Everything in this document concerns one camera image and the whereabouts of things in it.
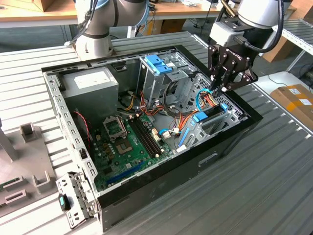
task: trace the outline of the floor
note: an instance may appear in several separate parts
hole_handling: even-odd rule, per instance
[[[182,30],[189,31],[192,34],[201,34],[201,38],[207,41],[210,29],[214,19],[206,23],[201,34],[200,26],[204,20],[196,21],[196,19],[186,20]],[[127,27],[111,28],[110,34],[118,38],[125,38],[127,35]],[[28,27],[28,28],[6,28],[0,29],[0,52],[27,50],[42,47],[61,46],[70,39],[70,31],[68,26],[44,26],[44,27]],[[295,59],[301,50],[298,47],[290,53],[289,57],[278,62],[269,63],[265,59],[256,58],[254,71],[258,76],[271,74],[278,71],[284,71]],[[312,56],[305,54],[296,66],[291,70],[292,74],[299,77],[299,71],[304,64],[310,63]]]

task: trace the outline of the workbench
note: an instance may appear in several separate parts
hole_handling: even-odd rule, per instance
[[[204,64],[207,44],[188,32],[113,40],[117,54],[183,45]],[[52,110],[41,67],[78,61],[72,48],[0,54],[3,131],[33,122],[41,127],[57,177],[71,160]],[[312,132],[260,90],[236,91],[264,119],[234,150],[197,177],[115,225],[109,235],[266,235],[313,231]],[[99,235],[91,219],[71,231],[58,193],[0,218],[0,234]]]
[[[32,27],[77,24],[77,13],[73,0],[55,0],[46,12],[30,11],[10,6],[0,10],[0,28]],[[156,4],[155,20],[205,18],[208,8],[200,4],[188,7],[180,2]],[[220,9],[210,9],[210,17],[216,17]]]

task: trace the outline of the blue plastic clip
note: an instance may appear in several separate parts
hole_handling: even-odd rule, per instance
[[[204,113],[204,112],[199,112],[197,114],[194,114],[193,116],[193,119],[196,121],[196,122],[200,122],[204,119],[208,118],[208,116]]]
[[[173,68],[168,67],[157,55],[147,55],[145,61],[158,75],[173,71]]]
[[[225,103],[222,103],[221,107],[224,109],[225,112],[228,110],[228,106]]]

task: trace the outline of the ram slot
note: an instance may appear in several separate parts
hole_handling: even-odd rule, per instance
[[[161,154],[159,146],[154,142],[140,120],[132,120],[129,124],[151,158],[154,158],[156,154]]]

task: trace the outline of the yellow wire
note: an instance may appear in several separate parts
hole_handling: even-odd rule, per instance
[[[131,104],[130,104],[130,105],[128,106],[128,108],[126,108],[125,110],[128,111],[128,110],[132,109],[133,105],[134,105],[134,95],[133,95],[133,97],[132,97]]]

